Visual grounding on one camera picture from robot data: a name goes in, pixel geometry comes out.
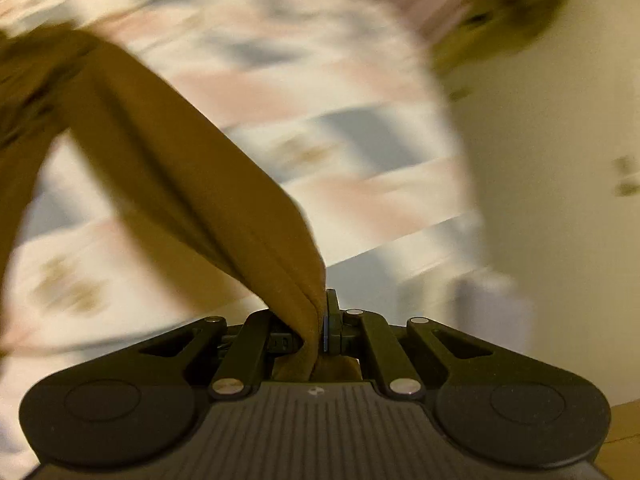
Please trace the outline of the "brown furry slipper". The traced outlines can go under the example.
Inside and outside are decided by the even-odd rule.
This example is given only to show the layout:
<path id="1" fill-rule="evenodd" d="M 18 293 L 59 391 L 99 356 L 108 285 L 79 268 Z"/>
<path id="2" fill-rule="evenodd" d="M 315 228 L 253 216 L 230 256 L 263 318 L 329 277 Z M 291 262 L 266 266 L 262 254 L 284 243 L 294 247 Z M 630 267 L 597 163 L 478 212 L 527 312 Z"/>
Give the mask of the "brown furry slipper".
<path id="1" fill-rule="evenodd" d="M 430 47 L 440 76 L 471 62 L 527 48 L 546 32 L 567 0 L 463 0 L 461 18 Z"/>

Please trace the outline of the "brown garment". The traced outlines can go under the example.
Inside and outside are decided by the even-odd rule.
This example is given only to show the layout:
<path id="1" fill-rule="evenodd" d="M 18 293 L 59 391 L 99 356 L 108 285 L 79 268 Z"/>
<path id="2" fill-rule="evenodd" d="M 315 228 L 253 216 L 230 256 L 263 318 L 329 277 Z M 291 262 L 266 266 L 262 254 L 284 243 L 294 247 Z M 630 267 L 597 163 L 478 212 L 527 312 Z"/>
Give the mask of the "brown garment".
<path id="1" fill-rule="evenodd" d="M 296 203 L 166 81 L 85 29 L 1 39 L 3 260 L 63 132 L 130 202 L 294 330 L 302 346 L 278 359 L 274 378 L 359 378 L 356 360 L 320 352 L 326 266 Z"/>

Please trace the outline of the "checkered pastel quilt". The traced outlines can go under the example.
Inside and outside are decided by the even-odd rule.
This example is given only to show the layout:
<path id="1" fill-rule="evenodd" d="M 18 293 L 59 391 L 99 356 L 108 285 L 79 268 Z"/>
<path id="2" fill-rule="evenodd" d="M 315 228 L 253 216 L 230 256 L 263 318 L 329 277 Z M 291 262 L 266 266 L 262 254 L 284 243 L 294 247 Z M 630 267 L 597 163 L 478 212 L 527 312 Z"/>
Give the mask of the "checkered pastel quilt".
<path id="1" fill-rule="evenodd" d="M 347 307 L 450 319 L 488 259 L 468 162 L 420 39 L 381 0 L 1 0 L 1 39 L 67 24 L 126 50 L 296 203 Z M 152 220 L 73 133 L 1 257 L 1 474 L 56 370 L 206 314 L 267 305 Z"/>

